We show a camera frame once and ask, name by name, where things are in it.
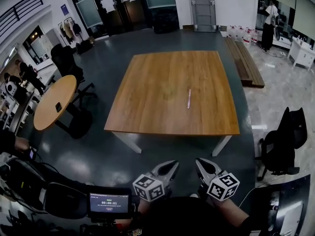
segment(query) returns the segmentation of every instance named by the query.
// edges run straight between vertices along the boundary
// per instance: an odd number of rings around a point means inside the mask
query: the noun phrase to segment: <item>round wooden table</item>
[[[86,110],[79,111],[71,103],[76,87],[76,78],[73,75],[66,75],[57,80],[44,93],[34,115],[34,127],[37,130],[45,130],[55,123],[73,138],[81,138],[86,134],[92,123],[92,115]],[[56,110],[58,103],[61,105],[59,112]],[[73,116],[70,127],[65,126],[58,120],[65,110]]]

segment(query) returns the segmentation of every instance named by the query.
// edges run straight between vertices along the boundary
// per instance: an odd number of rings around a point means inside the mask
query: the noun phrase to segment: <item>railing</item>
[[[21,18],[43,5],[42,0],[21,0],[0,16],[0,37]]]

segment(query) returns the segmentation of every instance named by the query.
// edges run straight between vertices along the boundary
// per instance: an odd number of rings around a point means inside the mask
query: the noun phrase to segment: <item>white shirt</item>
[[[269,13],[269,16],[266,18],[265,23],[266,24],[271,24],[271,18],[273,16],[277,17],[278,16],[278,9],[277,7],[275,7],[274,5],[272,6],[268,6],[268,8],[266,9],[266,11]]]

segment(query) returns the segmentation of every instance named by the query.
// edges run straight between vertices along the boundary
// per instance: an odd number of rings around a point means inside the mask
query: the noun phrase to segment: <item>gray floor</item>
[[[135,54],[179,50],[218,51],[231,87],[240,136],[232,137],[216,158],[211,151],[219,140],[214,138],[159,137],[141,135],[137,140],[143,149],[136,154],[110,132],[104,131],[105,122],[128,64]],[[35,132],[43,160],[56,167],[61,174],[80,182],[93,182],[99,186],[132,186],[142,173],[167,160],[179,160],[180,169],[173,181],[173,196],[185,196],[197,192],[200,184],[195,171],[196,157],[215,161],[223,169],[232,172],[241,182],[233,200],[236,204],[254,188],[254,143],[248,106],[234,61],[227,51],[220,33],[195,33],[177,31],[157,35],[151,29],[125,33],[96,42],[95,47],[75,57],[83,68],[87,83],[95,84],[99,99],[87,98],[86,109],[93,114],[89,132],[79,140],[72,139],[57,126],[44,132]],[[63,122],[70,116],[64,114]],[[243,209],[249,211],[249,200]]]
[[[251,46],[249,52],[253,57],[261,76],[265,82],[264,89],[244,88],[248,101],[251,122],[253,125],[253,136],[255,153],[260,154],[258,141],[260,138],[278,128],[286,107],[290,110],[298,110],[303,107],[308,139],[306,143],[295,152],[295,165],[300,167],[300,174],[295,176],[272,176],[267,173],[264,182],[281,183],[311,174],[310,198],[306,219],[301,231],[301,236],[315,235],[315,75],[313,70],[307,71],[303,67],[295,67],[293,62],[283,58],[273,57],[273,54],[281,57],[281,52],[287,55],[287,51],[273,47],[269,54],[264,53],[257,46]]]

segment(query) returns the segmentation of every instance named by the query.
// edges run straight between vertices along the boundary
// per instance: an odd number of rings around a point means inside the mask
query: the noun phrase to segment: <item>white marker cube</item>
[[[165,195],[162,181],[148,177],[144,174],[138,177],[132,185],[136,194],[148,202]]]
[[[229,173],[222,177],[214,178],[210,183],[207,193],[211,197],[223,201],[232,197],[239,185],[239,180],[232,173]]]

